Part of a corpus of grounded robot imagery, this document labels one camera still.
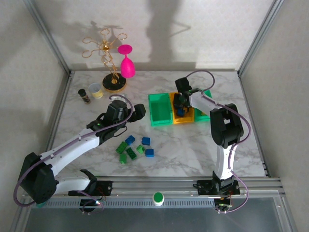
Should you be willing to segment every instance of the pink glass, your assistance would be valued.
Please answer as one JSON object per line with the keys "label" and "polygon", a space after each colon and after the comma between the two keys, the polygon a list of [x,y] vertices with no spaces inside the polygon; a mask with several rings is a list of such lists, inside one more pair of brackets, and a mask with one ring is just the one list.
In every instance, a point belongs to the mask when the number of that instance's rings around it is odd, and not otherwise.
{"label": "pink glass", "polygon": [[118,52],[121,55],[125,55],[125,58],[120,64],[120,72],[124,78],[132,78],[135,75],[134,63],[127,57],[127,54],[130,54],[132,50],[133,48],[128,44],[121,45],[118,48]]}

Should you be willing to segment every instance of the yellow cup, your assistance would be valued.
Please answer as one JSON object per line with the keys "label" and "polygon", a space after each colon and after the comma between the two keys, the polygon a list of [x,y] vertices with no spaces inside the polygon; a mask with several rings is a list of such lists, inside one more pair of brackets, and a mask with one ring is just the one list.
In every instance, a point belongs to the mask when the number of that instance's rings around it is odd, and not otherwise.
{"label": "yellow cup", "polygon": [[99,99],[101,97],[103,97],[103,91],[101,88],[101,85],[98,83],[92,83],[91,85],[89,85],[89,91],[91,93],[91,95],[96,98]]}

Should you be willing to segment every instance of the green tray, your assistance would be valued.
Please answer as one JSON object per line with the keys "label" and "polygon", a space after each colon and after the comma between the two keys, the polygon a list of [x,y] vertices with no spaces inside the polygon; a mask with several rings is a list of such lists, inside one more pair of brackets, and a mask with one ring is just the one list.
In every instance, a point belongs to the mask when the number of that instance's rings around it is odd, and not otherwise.
{"label": "green tray", "polygon": [[151,126],[173,124],[173,112],[168,93],[149,94],[148,101]]}
{"label": "green tray", "polygon": [[[208,97],[212,98],[211,96],[211,91],[206,90],[204,92]],[[210,121],[210,117],[208,115],[202,115],[202,112],[198,109],[194,109],[194,121],[195,122],[205,122],[205,121]]]}

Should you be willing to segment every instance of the white wall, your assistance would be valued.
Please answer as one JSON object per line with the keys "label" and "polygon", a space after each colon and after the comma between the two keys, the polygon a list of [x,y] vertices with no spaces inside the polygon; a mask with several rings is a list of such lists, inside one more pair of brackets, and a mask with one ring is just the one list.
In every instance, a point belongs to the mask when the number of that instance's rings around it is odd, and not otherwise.
{"label": "white wall", "polygon": [[272,176],[309,231],[309,1],[286,0],[242,77]]}
{"label": "white wall", "polygon": [[[82,43],[116,27],[140,70],[237,69],[273,0],[36,0],[73,70],[103,67],[96,46]],[[113,53],[119,66],[122,55]]]}
{"label": "white wall", "polygon": [[0,231],[9,231],[24,157],[42,152],[64,72],[22,0],[0,1]]}

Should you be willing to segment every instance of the white marble table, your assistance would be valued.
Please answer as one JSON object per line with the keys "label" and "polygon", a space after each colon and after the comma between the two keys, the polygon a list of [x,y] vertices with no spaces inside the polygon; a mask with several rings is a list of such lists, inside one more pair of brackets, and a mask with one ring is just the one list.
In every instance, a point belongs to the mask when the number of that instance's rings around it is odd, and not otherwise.
{"label": "white marble table", "polygon": [[[127,82],[125,93],[133,104],[143,103],[145,117],[137,122],[128,123],[128,130],[117,138],[112,138],[101,146],[77,158],[61,173],[77,173],[88,169],[97,176],[211,176],[216,163],[216,144],[211,138],[209,122],[176,124],[151,127],[148,94],[176,91],[174,81],[189,72],[137,72]],[[111,93],[104,92],[101,99],[91,98],[89,105],[84,104],[78,90],[86,89],[93,83],[102,83],[108,72],[78,71],[75,73],[65,106],[61,115],[53,147],[78,134],[99,114],[105,112]],[[239,112],[249,119],[243,94],[236,72],[214,72],[216,84],[211,89],[212,97],[220,103],[234,103]],[[206,88],[211,77],[206,73],[196,73],[189,78],[193,88]],[[243,123],[245,134],[247,128]],[[140,144],[142,137],[151,138],[154,158],[139,155],[136,160],[127,158],[127,164],[119,163],[115,149],[129,135],[136,138],[133,150]],[[240,176],[265,176],[254,135],[236,151],[234,171]]]}

